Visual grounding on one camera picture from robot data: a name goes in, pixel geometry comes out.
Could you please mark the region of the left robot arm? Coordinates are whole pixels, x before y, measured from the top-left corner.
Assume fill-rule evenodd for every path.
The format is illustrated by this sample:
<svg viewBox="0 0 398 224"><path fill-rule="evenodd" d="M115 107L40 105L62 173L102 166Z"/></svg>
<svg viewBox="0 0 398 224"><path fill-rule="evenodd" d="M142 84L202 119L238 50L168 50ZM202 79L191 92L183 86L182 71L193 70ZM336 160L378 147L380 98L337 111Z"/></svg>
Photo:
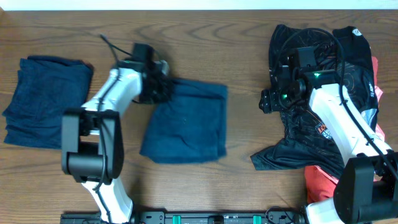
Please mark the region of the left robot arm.
<svg viewBox="0 0 398 224"><path fill-rule="evenodd" d="M94 198L98 213L66 213L60 223L130 223L134 203L120 178L124 163L121 117L132 101L169 74L165 60L123 60L97 94L62 116L62 170Z"/></svg>

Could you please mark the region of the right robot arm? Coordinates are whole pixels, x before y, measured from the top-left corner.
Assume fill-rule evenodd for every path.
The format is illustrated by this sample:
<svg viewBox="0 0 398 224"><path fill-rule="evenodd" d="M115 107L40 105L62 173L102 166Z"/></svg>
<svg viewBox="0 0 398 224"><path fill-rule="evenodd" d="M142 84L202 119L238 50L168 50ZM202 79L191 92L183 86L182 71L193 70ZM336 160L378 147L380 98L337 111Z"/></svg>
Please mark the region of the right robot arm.
<svg viewBox="0 0 398 224"><path fill-rule="evenodd" d="M319 70L313 47L292 49L266 111L306 103L326 125L345 169L333 196L305 208L307 223L369 223L397 218L397 153L356 109L343 84L344 71Z"/></svg>

